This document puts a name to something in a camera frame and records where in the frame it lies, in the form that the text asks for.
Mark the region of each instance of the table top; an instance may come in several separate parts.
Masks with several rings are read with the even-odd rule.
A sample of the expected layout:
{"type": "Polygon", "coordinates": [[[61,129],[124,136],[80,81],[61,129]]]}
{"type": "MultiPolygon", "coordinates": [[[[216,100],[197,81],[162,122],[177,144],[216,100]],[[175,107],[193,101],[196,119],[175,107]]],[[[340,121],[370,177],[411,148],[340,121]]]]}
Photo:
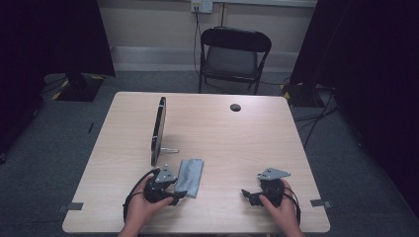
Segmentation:
{"type": "Polygon", "coordinates": [[[182,159],[204,160],[198,195],[159,211],[143,233],[278,233],[269,213],[251,206],[241,189],[261,192],[257,174],[267,167],[290,172],[286,180],[301,208],[303,232],[327,232],[329,220],[303,151],[287,101],[282,97],[119,92],[93,148],[63,230],[115,233],[124,226],[123,204],[148,171],[151,137],[161,97],[167,99],[160,154],[177,174],[182,159]],[[230,105],[241,106],[233,112],[230,105]]]}

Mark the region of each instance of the chair backrest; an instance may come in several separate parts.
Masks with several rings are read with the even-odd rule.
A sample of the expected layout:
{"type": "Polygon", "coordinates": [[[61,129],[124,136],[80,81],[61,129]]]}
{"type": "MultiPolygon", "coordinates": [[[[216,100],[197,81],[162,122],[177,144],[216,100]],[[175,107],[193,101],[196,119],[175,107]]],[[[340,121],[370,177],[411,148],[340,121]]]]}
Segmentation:
{"type": "Polygon", "coordinates": [[[271,40],[263,33],[227,27],[214,27],[201,35],[201,50],[204,46],[216,46],[237,50],[269,52],[271,40]]]}

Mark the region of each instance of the electrical outlet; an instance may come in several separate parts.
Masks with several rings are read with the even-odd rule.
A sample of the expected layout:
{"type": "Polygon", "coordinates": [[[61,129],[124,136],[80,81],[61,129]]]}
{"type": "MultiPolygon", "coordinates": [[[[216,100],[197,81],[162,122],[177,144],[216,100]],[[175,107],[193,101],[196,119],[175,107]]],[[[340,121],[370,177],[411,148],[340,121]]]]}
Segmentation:
{"type": "Polygon", "coordinates": [[[191,12],[212,13],[212,2],[192,0],[191,12]]]}

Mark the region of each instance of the chair seat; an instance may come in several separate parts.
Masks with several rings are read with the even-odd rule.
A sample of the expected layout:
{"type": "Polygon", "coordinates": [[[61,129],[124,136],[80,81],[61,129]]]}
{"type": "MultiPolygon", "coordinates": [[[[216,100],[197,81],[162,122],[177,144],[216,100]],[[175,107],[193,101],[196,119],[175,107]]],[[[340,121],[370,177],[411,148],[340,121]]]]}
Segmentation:
{"type": "Polygon", "coordinates": [[[206,74],[256,79],[257,53],[211,46],[204,66],[206,74]]]}

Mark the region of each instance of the human hand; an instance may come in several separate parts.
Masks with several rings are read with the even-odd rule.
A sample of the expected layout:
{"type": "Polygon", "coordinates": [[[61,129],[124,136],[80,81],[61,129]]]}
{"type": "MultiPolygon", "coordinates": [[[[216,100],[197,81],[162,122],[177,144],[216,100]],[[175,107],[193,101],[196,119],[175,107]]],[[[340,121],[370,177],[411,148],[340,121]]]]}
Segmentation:
{"type": "Polygon", "coordinates": [[[172,197],[151,203],[144,197],[144,188],[151,177],[144,179],[133,192],[126,214],[126,224],[119,236],[137,236],[142,227],[150,221],[151,217],[161,208],[173,201],[172,197]]]}
{"type": "MultiPolygon", "coordinates": [[[[290,184],[285,180],[281,181],[284,183],[284,186],[286,187],[285,194],[292,197],[293,193],[290,190],[288,190],[291,189],[290,184]]],[[[262,204],[274,218],[274,221],[277,224],[278,228],[280,228],[286,236],[304,236],[304,234],[301,232],[301,229],[299,229],[299,225],[295,216],[295,205],[291,199],[289,199],[286,196],[283,196],[281,205],[278,207],[274,207],[271,204],[271,202],[263,195],[259,195],[259,200],[262,202],[262,204]]]]}

